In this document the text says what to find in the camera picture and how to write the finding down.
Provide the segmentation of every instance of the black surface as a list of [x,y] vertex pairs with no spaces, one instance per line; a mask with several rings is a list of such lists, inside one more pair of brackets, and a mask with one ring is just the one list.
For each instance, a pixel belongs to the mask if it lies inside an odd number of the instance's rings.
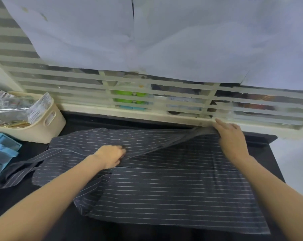
[[[189,128],[182,125],[167,123],[150,123],[142,120],[119,120],[114,117],[97,117],[90,114],[63,113],[67,124],[61,135],[69,134],[78,130],[105,127],[108,129],[168,129]],[[284,181],[281,171],[273,156],[268,143],[274,141],[275,136],[246,133],[249,152],[259,163],[271,173]],[[11,162],[30,159],[45,151],[47,144],[22,142],[18,157]],[[19,202],[38,186],[31,183],[32,173],[17,186],[0,189],[0,215]],[[286,240],[277,225],[273,222],[266,210],[262,208],[269,224],[271,235],[247,235],[219,231],[197,230],[182,227],[168,227],[159,225],[134,225],[117,224],[98,221],[81,216],[72,203],[60,220],[55,224],[45,240],[50,241],[73,241],[73,240],[215,240],[215,241],[243,241],[243,240]]]

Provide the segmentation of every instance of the folded cloth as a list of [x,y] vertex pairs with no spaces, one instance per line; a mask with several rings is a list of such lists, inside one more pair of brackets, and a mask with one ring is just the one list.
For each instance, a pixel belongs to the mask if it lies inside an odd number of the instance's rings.
[[6,168],[1,188],[34,171],[43,186],[102,145],[122,145],[121,163],[99,172],[74,198],[82,215],[249,234],[270,233],[250,184],[226,159],[212,127],[187,130],[78,131],[52,139],[49,149]]

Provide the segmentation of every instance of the person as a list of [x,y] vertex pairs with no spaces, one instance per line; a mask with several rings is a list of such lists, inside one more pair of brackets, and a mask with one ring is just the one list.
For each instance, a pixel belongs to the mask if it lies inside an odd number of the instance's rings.
[[[224,154],[250,182],[285,236],[291,241],[303,241],[303,196],[249,155],[238,125],[216,119],[213,126],[221,136]],[[125,153],[121,146],[102,146],[25,197],[0,217],[0,241],[42,240],[80,190],[99,171],[116,167]]]

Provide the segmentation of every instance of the blue plastic box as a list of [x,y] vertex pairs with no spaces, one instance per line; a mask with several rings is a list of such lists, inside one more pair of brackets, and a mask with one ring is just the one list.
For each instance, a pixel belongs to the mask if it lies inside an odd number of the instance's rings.
[[21,144],[0,133],[0,173],[13,157],[16,157]]

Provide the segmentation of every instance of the person's left arm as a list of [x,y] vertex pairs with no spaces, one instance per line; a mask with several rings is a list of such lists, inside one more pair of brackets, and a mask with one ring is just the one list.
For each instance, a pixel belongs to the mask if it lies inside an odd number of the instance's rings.
[[81,189],[99,171],[117,166],[125,152],[121,146],[102,146],[25,197],[0,217],[0,241],[42,240]]

